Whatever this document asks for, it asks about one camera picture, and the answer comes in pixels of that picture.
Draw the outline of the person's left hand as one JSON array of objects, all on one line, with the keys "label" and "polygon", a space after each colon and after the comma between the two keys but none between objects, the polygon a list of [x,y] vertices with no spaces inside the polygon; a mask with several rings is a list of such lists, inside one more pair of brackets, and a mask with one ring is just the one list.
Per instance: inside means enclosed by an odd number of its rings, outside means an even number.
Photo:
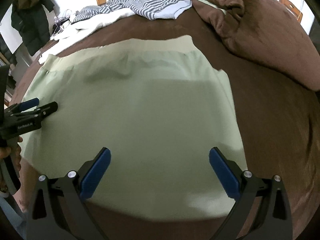
[{"label": "person's left hand", "polygon": [[13,157],[14,167],[17,171],[21,170],[21,146],[20,143],[23,142],[22,137],[16,137],[14,139],[10,139],[7,143],[7,146],[1,147],[1,160],[6,157]]}]

